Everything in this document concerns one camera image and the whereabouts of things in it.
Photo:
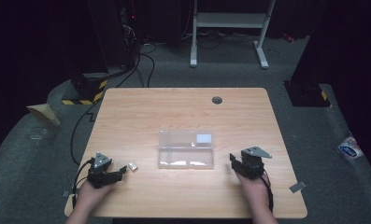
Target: small metal object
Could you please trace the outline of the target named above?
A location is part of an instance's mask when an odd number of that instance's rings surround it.
[[[249,148],[243,149],[242,151],[249,154],[250,156],[265,157],[265,158],[272,159],[272,155],[263,151],[260,147],[249,147]]]
[[[290,187],[290,190],[295,193],[296,191],[300,189],[304,189],[307,186],[307,184],[304,181],[298,182],[295,185]]]
[[[97,152],[95,154],[95,162],[94,162],[94,167],[95,168],[98,168],[98,167],[101,167],[109,162],[112,162],[112,159],[104,156],[103,154]]]
[[[129,169],[132,170],[132,171],[134,171],[136,168],[138,168],[138,166],[136,166],[136,164],[133,163],[133,162],[130,162],[130,163],[128,164],[128,166],[129,166]]]

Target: small white object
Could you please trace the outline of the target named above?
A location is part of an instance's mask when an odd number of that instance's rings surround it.
[[[136,166],[136,164],[133,163],[133,162],[130,162],[130,163],[128,164],[128,167],[129,167],[129,169],[132,170],[132,171],[134,171],[136,168],[138,168],[138,166]]]

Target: forearm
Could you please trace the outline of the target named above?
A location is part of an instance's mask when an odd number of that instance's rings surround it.
[[[87,210],[74,209],[65,224],[86,224],[90,213]]]
[[[267,204],[250,204],[253,224],[277,224]]]

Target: sticker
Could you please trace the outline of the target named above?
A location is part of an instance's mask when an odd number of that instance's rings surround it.
[[[197,143],[211,143],[211,134],[198,134],[196,136]]]
[[[343,153],[345,153],[349,157],[356,157],[357,152],[351,147],[339,147]]]

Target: white label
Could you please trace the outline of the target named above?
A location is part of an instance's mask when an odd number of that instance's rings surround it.
[[[211,143],[211,134],[198,134],[197,143]]]

